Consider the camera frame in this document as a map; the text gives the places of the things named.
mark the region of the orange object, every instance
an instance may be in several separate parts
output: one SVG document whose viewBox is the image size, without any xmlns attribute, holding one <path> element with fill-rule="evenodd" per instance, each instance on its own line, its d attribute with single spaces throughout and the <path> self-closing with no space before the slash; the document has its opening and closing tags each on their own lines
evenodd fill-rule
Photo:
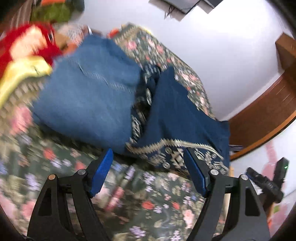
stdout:
<svg viewBox="0 0 296 241">
<path fill-rule="evenodd" d="M 53 4 L 53 3 L 64 3 L 66 0 L 42 0 L 41 6 Z"/>
<path fill-rule="evenodd" d="M 118 34 L 120 30 L 118 28 L 114 28 L 107 34 L 107 38 L 113 38 L 116 34 Z"/>
<path fill-rule="evenodd" d="M 147 210 L 152 210 L 155 207 L 155 204 L 153 204 L 151 201 L 145 201 L 142 203 L 142 208 Z"/>
<path fill-rule="evenodd" d="M 272 219 L 271 218 L 267 220 L 267 224 L 268 224 L 268 228 L 270 229 L 272 226 Z"/>
</svg>

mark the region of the black device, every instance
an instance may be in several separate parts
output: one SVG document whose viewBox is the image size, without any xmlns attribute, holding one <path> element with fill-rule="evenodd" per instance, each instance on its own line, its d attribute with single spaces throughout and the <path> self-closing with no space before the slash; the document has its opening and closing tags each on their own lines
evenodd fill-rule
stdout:
<svg viewBox="0 0 296 241">
<path fill-rule="evenodd" d="M 189 13 L 201 0 L 164 0 L 182 13 Z"/>
<path fill-rule="evenodd" d="M 113 160 L 109 149 L 87 169 L 74 175 L 59 178 L 48 176 L 34 207 L 28 236 L 24 237 L 13 227 L 0 208 L 0 232 L 4 240 L 13 241 L 110 241 L 97 217 L 91 198 L 100 191 Z M 222 175 L 209 169 L 198 159 L 196 150 L 187 148 L 184 162 L 196 190 L 206 198 L 200 216 L 187 241 L 268 241 L 270 234 L 266 215 L 247 175 L 238 178 Z M 66 194 L 73 201 L 84 237 L 73 230 Z M 229 211 L 222 234 L 213 237 L 221 213 L 224 194 L 231 193 Z"/>
<path fill-rule="evenodd" d="M 251 167 L 247 169 L 246 175 L 262 189 L 263 193 L 272 197 L 273 202 L 281 202 L 284 197 L 283 192 L 273 181 L 270 181 L 268 177 L 259 174 Z"/>
<path fill-rule="evenodd" d="M 284 179 L 288 170 L 289 161 L 286 158 L 281 158 L 274 169 L 274 178 L 269 180 L 268 177 L 264 177 L 257 173 L 252 168 L 247 169 L 247 176 L 260 188 L 263 193 L 259 195 L 259 199 L 263 205 L 263 209 L 266 214 L 269 213 L 269 209 L 272 204 L 280 203 L 284 197 L 281 187 L 284 183 Z"/>
<path fill-rule="evenodd" d="M 215 8 L 218 6 L 219 3 L 221 3 L 223 0 L 204 0 L 208 5 L 210 5 L 212 8 Z"/>
<path fill-rule="evenodd" d="M 284 183 L 284 179 L 287 174 L 288 166 L 289 166 L 289 161 L 284 157 L 281 158 L 276 163 L 276 167 L 274 169 L 274 178 L 272 181 L 279 187 L 279 189 L 281 189 L 281 187 Z"/>
</svg>

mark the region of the red fabric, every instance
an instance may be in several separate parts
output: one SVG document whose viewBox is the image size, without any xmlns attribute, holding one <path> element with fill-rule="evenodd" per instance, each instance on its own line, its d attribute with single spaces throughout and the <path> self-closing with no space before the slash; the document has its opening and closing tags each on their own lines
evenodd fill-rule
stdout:
<svg viewBox="0 0 296 241">
<path fill-rule="evenodd" d="M 52 39 L 52 42 L 49 38 L 49 35 L 54 34 L 54 29 L 49 24 L 29 23 L 17 29 L 12 29 L 10 32 L 7 33 L 7 35 L 3 38 L 3 40 L 0 41 L 0 54 L 3 53 L 0 56 L 0 78 L 2 77 L 7 64 L 13 60 L 10 55 L 10 48 L 12 44 L 29 27 L 33 25 L 35 25 L 41 30 L 47 43 L 47 47 L 45 47 L 44 49 L 38 50 L 38 52 L 34 53 L 33 55 L 42 56 L 48 64 L 52 65 L 53 57 L 62 54 L 59 47 L 55 44 L 54 38 Z"/>
<path fill-rule="evenodd" d="M 53 3 L 64 3 L 66 0 L 42 0 L 41 6 L 50 5 Z"/>
</svg>

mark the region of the wooden furniture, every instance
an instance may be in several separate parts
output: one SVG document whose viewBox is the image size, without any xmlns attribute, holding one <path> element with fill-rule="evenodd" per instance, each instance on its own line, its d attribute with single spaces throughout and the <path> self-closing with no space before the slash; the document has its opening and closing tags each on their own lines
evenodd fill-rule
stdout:
<svg viewBox="0 0 296 241">
<path fill-rule="evenodd" d="M 29 22 L 33 0 L 10 0 L 1 3 L 0 36 L 4 31 Z"/>
<path fill-rule="evenodd" d="M 285 72 L 259 98 L 229 120 L 230 144 L 245 147 L 232 155 L 231 160 L 264 144 L 296 117 L 296 41 L 283 33 L 276 47 Z"/>
</svg>

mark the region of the metal screw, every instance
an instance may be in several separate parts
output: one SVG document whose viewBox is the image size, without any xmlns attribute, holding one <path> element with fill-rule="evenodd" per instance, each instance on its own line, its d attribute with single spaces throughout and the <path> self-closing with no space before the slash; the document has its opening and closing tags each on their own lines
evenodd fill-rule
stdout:
<svg viewBox="0 0 296 241">
<path fill-rule="evenodd" d="M 216 169 L 212 169 L 211 174 L 217 176 L 219 174 L 219 172 Z"/>
<path fill-rule="evenodd" d="M 79 175 L 84 175 L 86 173 L 86 170 L 85 169 L 80 169 L 78 170 L 77 172 Z"/>
<path fill-rule="evenodd" d="M 245 174 L 243 174 L 243 175 L 241 175 L 241 178 L 243 179 L 243 180 L 248 180 L 248 176 L 247 175 L 245 175 Z"/>
<path fill-rule="evenodd" d="M 49 180 L 53 180 L 53 179 L 55 179 L 55 174 L 50 174 L 50 175 L 48 176 L 48 179 L 49 179 Z"/>
</svg>

